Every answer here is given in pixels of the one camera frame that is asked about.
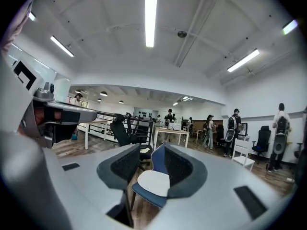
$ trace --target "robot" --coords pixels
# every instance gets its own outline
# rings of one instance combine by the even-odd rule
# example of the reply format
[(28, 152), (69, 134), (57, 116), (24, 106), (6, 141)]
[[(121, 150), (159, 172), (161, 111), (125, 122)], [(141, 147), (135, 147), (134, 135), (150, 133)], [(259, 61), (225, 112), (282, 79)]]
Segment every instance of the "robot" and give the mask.
[[(54, 101), (56, 86), (43, 83), (24, 60), (14, 70), (1, 60), (0, 85), (10, 90), (0, 93), (5, 100), (0, 176), (21, 211), (41, 229), (133, 228), (127, 186), (139, 164), (140, 145), (58, 159), (52, 144), (70, 138), (78, 123), (95, 120), (96, 111)], [(40, 124), (37, 108), (44, 110)], [(17, 133), (20, 127), (25, 135)], [(167, 144), (165, 165), (167, 202), (148, 230), (265, 229), (289, 200), (239, 164), (200, 151)]]

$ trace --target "office chair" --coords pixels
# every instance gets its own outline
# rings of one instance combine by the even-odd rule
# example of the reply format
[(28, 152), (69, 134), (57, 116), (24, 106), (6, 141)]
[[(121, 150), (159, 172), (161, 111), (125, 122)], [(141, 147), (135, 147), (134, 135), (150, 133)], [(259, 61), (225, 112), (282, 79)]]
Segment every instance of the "office chair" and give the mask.
[(258, 132), (258, 142), (255, 146), (256, 141), (253, 141), (253, 147), (252, 147), (252, 149), (255, 152), (257, 152), (258, 156), (262, 155), (264, 157), (262, 153), (268, 151), (270, 136), (271, 136), (271, 131), (269, 130), (269, 126), (262, 126)]
[(224, 139), (224, 126), (223, 125), (219, 125), (216, 128), (216, 142), (218, 143), (219, 146), (226, 143)]
[[(126, 129), (124, 127), (124, 124), (122, 123), (125, 120), (125, 116), (122, 114), (115, 114), (116, 118), (115, 120), (110, 124), (111, 130), (113, 131), (113, 134), (115, 138), (117, 139), (119, 145), (126, 146), (128, 144), (137, 144), (137, 143), (145, 143), (147, 141), (147, 135), (142, 134), (132, 134), (132, 128), (131, 128), (131, 114), (127, 113), (127, 126), (128, 126), (128, 132), (126, 132)], [(143, 171), (145, 169), (141, 166), (141, 164), (149, 165), (149, 162), (143, 162), (143, 160), (150, 159), (151, 153), (153, 152), (153, 149), (150, 145), (141, 145), (141, 150), (148, 148), (149, 150), (146, 153), (140, 152), (140, 164), (139, 168)]]

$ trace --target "railing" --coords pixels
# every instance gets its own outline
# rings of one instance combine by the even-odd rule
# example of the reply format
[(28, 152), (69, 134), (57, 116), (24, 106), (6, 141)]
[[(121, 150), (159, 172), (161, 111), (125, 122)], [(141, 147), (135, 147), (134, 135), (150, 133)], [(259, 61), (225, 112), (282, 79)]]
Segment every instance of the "railing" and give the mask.
[[(115, 118), (116, 118), (115, 114), (97, 111), (97, 118), (108, 120), (108, 124), (106, 126), (105, 125), (104, 126), (97, 126), (97, 125), (89, 124), (89, 131), (92, 130), (92, 131), (95, 131), (95, 132), (98, 132), (98, 133), (103, 133), (103, 134), (106, 132), (106, 134), (108, 136), (114, 137), (113, 132), (108, 132), (108, 130), (111, 131), (110, 123), (112, 123), (115, 120)], [(146, 140), (147, 140), (148, 144), (150, 144), (151, 139), (152, 139), (152, 133), (153, 133), (153, 121), (152, 120), (139, 119), (139, 118), (135, 118), (135, 117), (131, 117), (130, 120), (131, 120), (132, 133), (133, 134), (146, 135), (147, 136)], [(128, 126), (127, 126), (127, 118), (126, 117), (125, 117), (125, 120), (123, 121), (123, 124), (124, 124), (126, 131), (127, 131)]]

